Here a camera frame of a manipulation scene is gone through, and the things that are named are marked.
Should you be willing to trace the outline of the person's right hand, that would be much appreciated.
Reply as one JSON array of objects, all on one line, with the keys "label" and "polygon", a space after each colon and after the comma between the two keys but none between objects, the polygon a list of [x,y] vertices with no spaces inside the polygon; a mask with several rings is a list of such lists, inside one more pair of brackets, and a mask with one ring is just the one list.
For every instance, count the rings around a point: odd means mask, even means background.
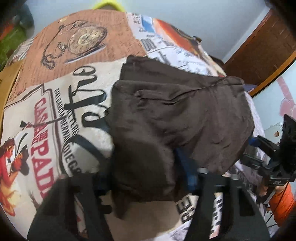
[{"label": "person's right hand", "polygon": [[[274,187],[275,193],[281,193],[287,186],[287,183],[284,186],[276,186]],[[265,196],[267,194],[268,187],[262,182],[259,189],[259,196]]]}]

